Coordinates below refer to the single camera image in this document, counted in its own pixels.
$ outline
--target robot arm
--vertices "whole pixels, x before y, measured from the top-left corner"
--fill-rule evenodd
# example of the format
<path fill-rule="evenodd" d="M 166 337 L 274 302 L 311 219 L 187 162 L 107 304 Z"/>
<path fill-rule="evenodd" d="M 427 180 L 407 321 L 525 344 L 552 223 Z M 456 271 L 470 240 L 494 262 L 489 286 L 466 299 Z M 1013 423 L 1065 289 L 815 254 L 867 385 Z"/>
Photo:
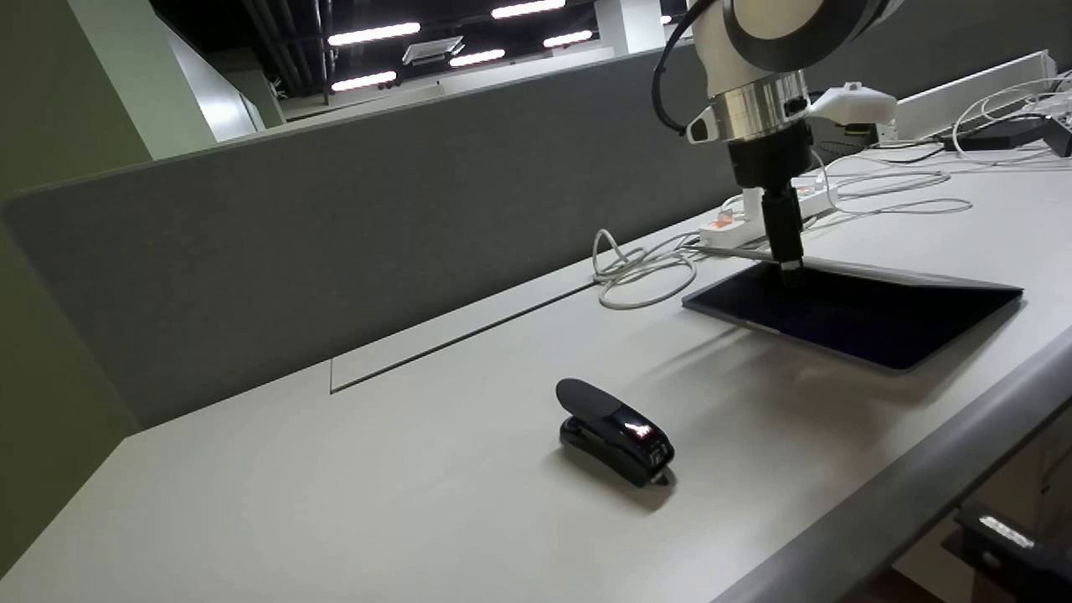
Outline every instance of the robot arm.
<path fill-rule="evenodd" d="M 736 180 L 764 187 L 769 254 L 791 274 L 805 262 L 799 209 L 791 178 L 810 169 L 810 132 L 791 106 L 805 98 L 805 67 L 886 21 L 903 0 L 694 0 L 670 34 L 653 77 L 659 121 L 690 140 L 728 140 Z M 678 124 L 659 77 L 679 34 L 694 27 L 710 106 Z"/>

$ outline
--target wall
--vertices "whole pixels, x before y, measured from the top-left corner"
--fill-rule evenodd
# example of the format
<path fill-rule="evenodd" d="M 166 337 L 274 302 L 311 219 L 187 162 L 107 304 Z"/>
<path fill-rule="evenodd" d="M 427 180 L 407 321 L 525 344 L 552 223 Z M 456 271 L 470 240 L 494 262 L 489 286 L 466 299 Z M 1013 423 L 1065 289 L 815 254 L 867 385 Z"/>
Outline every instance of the wall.
<path fill-rule="evenodd" d="M 0 576 L 130 430 L 0 229 Z"/>
<path fill-rule="evenodd" d="M 67 0 L 153 162 L 213 143 L 146 0 Z"/>
<path fill-rule="evenodd" d="M 5 0 L 0 21 L 0 198 L 146 162 L 64 0 Z"/>
<path fill-rule="evenodd" d="M 617 50 L 605 45 L 587 45 L 587 46 L 571 46 L 571 50 L 557 50 L 552 56 L 489 64 L 479 70 L 459 70 L 459 73 L 441 73 L 441 77 L 427 77 L 427 80 L 413 80 L 413 83 L 402 83 L 393 92 L 335 95 L 329 103 L 317 98 L 284 99 L 284 109 L 292 121 L 303 121 L 303 116 L 353 121 L 353 116 L 367 116 L 367 114 L 383 114 L 383 109 L 436 103 L 436 99 L 447 99 L 459 95 L 513 87 L 522 80 L 605 64 L 614 56 L 617 56 Z"/>
<path fill-rule="evenodd" d="M 209 132 L 213 140 L 233 140 L 233 136 L 250 136 L 250 133 L 263 132 L 259 106 L 250 106 L 250 99 L 243 99 L 231 80 L 224 80 L 173 29 L 163 27 L 163 38 L 173 50 L 182 73 L 187 77 L 187 87 L 195 92 L 195 99 L 198 99 L 201 116 L 209 121 Z"/>
<path fill-rule="evenodd" d="M 67 2 L 9 0 L 5 13 L 0 198 L 146 162 Z M 0 576 L 127 430 L 104 373 L 0 223 Z"/>

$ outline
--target black device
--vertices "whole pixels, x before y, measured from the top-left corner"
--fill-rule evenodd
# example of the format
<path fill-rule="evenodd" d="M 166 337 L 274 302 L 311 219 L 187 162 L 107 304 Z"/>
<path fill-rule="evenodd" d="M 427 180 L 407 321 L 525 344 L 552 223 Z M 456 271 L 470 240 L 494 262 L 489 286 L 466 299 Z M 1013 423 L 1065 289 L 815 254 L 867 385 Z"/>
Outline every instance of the black device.
<path fill-rule="evenodd" d="M 564 444 L 595 456 L 633 485 L 651 485 L 666 477 L 674 444 L 656 423 L 580 380 L 564 380 L 557 395 L 569 412 L 560 430 Z"/>
<path fill-rule="evenodd" d="M 1072 600 L 1072 557 L 1027 537 L 994 508 L 958 508 L 958 533 L 943 540 L 943 548 L 1007 590 L 1019 603 Z"/>
<path fill-rule="evenodd" d="M 752 266 L 683 304 L 872 364 L 911 370 L 1019 299 L 1021 289 L 1004 286 L 882 281 L 816 266 L 788 286 L 774 266 Z"/>

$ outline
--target ceiling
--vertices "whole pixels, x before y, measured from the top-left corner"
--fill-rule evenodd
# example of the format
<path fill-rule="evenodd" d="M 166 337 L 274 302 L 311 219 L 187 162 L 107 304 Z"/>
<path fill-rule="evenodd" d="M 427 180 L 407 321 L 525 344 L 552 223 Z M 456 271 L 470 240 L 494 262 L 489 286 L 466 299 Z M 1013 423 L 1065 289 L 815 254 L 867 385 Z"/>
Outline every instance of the ceiling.
<path fill-rule="evenodd" d="M 564 10 L 491 21 L 491 8 L 518 0 L 152 0 L 153 10 L 209 59 L 250 50 L 287 98 L 331 95 L 335 80 L 394 70 L 399 80 L 447 70 L 444 59 L 402 67 L 407 45 L 463 38 L 466 50 L 501 46 L 507 56 L 547 54 L 541 40 L 569 29 L 595 34 L 593 0 Z M 420 21 L 405 40 L 329 46 L 331 34 Z"/>

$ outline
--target ceiling light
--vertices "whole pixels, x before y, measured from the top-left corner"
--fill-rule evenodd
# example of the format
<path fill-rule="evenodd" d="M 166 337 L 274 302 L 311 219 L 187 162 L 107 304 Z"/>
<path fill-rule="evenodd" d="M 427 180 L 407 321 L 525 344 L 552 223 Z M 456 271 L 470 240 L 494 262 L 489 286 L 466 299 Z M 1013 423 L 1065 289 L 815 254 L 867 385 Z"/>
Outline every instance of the ceiling light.
<path fill-rule="evenodd" d="M 383 87 L 399 80 L 394 70 L 377 70 L 377 73 L 366 73 L 366 77 L 353 77 L 353 80 L 335 80 L 331 92 L 358 92 L 358 87 Z"/>
<path fill-rule="evenodd" d="M 329 45 L 331 46 L 355 46 L 355 45 L 394 40 L 394 38 L 416 38 L 416 34 L 422 34 L 422 22 L 405 21 L 405 22 L 388 22 L 388 27 L 331 34 Z"/>
<path fill-rule="evenodd" d="M 482 54 L 463 54 L 463 56 L 452 56 L 447 59 L 447 67 L 470 67 L 470 64 L 491 64 L 491 59 L 499 59 L 499 56 L 507 56 L 507 50 L 501 46 L 494 46 L 494 50 L 482 50 Z"/>
<path fill-rule="evenodd" d="M 491 21 L 513 21 L 513 16 L 525 16 L 525 13 L 549 13 L 549 10 L 564 10 L 567 0 L 533 0 L 533 2 L 507 2 L 491 10 Z"/>
<path fill-rule="evenodd" d="M 569 46 L 569 45 L 581 45 L 581 40 L 593 40 L 595 34 L 593 29 L 569 29 L 569 34 L 560 34 L 560 38 L 547 38 L 541 46 Z"/>

